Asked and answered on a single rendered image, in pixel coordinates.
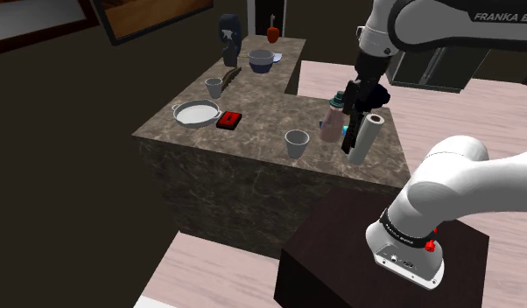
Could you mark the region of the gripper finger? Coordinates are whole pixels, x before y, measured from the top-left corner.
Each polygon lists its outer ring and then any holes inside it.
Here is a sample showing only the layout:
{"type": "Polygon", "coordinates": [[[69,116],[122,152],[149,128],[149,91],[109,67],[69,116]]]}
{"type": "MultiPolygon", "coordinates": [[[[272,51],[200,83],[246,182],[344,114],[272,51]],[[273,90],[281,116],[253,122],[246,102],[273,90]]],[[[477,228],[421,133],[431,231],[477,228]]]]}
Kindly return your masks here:
{"type": "Polygon", "coordinates": [[[342,112],[349,116],[349,124],[344,136],[341,149],[348,154],[355,145],[355,140],[362,122],[363,113],[366,111],[366,98],[363,96],[361,80],[350,80],[343,93],[342,112]]]}

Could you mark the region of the white paper towel roll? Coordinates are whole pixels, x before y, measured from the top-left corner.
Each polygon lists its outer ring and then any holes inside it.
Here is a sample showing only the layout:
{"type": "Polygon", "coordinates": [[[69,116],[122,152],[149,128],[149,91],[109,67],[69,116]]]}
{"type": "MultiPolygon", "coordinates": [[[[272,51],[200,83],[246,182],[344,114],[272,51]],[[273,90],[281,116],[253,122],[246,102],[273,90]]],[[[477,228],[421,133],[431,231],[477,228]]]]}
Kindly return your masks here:
{"type": "Polygon", "coordinates": [[[363,162],[383,124],[384,119],[380,115],[365,115],[355,140],[355,147],[348,153],[348,161],[351,164],[360,165],[363,162]]]}

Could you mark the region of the pink bottle with teal cap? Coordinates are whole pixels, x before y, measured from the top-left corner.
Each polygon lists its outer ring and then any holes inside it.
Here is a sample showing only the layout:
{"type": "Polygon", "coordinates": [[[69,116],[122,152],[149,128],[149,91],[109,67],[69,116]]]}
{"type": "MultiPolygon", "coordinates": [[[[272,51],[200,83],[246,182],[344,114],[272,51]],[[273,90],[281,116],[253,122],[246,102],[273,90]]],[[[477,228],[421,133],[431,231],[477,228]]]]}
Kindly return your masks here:
{"type": "Polygon", "coordinates": [[[338,91],[329,100],[329,108],[320,124],[320,139],[326,143],[337,142],[343,133],[345,114],[342,112],[344,103],[343,91],[338,91]]]}

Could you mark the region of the large grey cup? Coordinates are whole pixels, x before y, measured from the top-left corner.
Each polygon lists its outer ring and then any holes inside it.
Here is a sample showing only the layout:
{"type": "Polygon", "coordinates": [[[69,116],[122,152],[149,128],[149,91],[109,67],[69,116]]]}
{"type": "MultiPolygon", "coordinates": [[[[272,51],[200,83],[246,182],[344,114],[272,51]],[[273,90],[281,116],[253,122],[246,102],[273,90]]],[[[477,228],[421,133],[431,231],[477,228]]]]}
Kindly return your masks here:
{"type": "Polygon", "coordinates": [[[287,154],[290,158],[301,158],[310,136],[303,130],[291,129],[285,133],[287,154]]]}

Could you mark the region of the dark grey cabinet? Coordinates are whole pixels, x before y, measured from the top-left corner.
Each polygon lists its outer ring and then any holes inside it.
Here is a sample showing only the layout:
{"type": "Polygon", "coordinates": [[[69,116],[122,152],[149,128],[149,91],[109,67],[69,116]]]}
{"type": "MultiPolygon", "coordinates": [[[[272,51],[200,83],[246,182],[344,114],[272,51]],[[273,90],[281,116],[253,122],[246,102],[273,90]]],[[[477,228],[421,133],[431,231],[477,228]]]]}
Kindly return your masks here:
{"type": "Polygon", "coordinates": [[[386,71],[392,86],[458,94],[471,81],[489,49],[449,46],[399,52],[386,71]]]}

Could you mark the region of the red bell pepper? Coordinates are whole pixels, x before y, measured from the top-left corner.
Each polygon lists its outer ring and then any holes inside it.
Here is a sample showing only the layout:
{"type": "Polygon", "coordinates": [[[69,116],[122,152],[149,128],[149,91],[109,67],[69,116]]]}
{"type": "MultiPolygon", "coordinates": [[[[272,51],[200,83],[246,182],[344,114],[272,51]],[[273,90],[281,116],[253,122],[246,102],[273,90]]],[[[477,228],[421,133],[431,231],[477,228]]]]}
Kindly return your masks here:
{"type": "Polygon", "coordinates": [[[280,36],[279,29],[274,25],[276,17],[274,14],[271,14],[270,16],[270,27],[267,29],[266,36],[268,39],[268,42],[271,44],[274,44],[278,41],[278,38],[280,36]]]}

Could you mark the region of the dark blue bowl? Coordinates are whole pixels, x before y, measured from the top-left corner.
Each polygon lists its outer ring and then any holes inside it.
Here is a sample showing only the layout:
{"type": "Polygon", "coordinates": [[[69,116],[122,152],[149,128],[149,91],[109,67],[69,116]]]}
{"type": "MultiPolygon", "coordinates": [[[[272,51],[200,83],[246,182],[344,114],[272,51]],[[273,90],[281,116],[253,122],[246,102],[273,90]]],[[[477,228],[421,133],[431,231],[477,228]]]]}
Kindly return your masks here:
{"type": "Polygon", "coordinates": [[[275,53],[270,50],[257,49],[248,52],[249,65],[254,73],[268,73],[274,63],[275,53]]]}

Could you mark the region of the red box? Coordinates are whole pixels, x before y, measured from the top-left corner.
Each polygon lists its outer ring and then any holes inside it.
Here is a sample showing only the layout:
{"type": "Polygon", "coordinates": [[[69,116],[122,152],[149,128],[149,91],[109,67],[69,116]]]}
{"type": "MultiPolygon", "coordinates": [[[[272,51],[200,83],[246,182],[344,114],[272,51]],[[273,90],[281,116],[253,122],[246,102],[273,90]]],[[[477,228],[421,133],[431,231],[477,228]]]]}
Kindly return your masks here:
{"type": "Polygon", "coordinates": [[[239,122],[242,120],[242,114],[232,111],[226,111],[216,122],[215,126],[219,129],[235,130],[239,122]]]}

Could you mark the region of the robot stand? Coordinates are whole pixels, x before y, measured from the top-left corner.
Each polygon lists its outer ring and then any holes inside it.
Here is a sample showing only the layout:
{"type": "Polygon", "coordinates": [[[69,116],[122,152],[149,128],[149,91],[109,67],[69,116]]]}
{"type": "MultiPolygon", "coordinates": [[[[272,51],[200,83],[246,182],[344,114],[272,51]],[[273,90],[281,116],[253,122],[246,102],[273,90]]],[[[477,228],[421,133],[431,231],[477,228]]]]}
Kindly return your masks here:
{"type": "Polygon", "coordinates": [[[482,308],[489,238],[461,221],[438,227],[445,275],[434,290],[375,263],[365,231],[395,195],[331,189],[281,251],[282,308],[482,308]]]}

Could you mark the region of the brown brush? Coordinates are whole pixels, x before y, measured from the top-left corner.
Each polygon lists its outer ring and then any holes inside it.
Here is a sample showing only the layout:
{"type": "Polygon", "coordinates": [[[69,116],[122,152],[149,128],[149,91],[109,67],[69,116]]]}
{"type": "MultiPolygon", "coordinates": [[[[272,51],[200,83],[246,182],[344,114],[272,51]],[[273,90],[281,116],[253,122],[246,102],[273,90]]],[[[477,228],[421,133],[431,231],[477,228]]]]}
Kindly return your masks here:
{"type": "Polygon", "coordinates": [[[240,66],[237,66],[228,72],[223,76],[222,78],[222,84],[221,84],[221,91],[224,91],[228,85],[231,83],[231,81],[242,71],[242,68],[240,66]]]}

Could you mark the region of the small grey cup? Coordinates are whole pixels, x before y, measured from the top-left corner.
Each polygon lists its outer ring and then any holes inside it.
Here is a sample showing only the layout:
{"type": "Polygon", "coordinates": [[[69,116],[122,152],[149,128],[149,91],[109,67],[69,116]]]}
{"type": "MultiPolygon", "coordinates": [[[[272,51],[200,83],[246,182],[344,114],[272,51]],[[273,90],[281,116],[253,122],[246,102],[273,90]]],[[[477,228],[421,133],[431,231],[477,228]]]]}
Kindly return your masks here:
{"type": "Polygon", "coordinates": [[[205,85],[209,95],[213,99],[218,99],[221,97],[222,93],[222,79],[221,78],[208,78],[205,80],[205,85]]]}

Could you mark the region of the dark doorway with white frame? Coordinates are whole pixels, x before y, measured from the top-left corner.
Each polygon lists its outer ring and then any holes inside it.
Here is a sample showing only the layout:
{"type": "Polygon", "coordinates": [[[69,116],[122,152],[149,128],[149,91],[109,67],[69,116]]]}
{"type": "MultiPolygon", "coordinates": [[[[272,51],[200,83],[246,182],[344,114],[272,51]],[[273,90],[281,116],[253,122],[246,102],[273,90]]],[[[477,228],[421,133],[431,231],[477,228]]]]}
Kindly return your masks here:
{"type": "Polygon", "coordinates": [[[265,35],[276,27],[284,36],[287,0],[246,0],[249,35],[265,35]]]}

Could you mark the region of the black framed orange wall picture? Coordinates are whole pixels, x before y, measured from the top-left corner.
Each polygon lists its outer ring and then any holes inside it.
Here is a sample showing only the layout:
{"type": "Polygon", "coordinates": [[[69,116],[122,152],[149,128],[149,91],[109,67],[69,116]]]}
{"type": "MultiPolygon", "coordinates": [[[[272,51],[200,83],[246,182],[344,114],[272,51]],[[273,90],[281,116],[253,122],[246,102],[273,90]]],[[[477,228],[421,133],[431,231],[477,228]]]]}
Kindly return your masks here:
{"type": "Polygon", "coordinates": [[[214,7],[214,0],[92,0],[113,46],[214,7]]]}

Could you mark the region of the brown framed grey wall picture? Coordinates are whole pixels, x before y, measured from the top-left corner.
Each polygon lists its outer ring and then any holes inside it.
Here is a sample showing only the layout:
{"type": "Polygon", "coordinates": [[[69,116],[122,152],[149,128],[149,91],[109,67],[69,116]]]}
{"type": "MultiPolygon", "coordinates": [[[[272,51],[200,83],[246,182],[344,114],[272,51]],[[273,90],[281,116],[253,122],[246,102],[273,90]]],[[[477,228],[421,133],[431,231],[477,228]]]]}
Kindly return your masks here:
{"type": "Polygon", "coordinates": [[[0,0],[0,54],[98,24],[90,0],[0,0]]]}

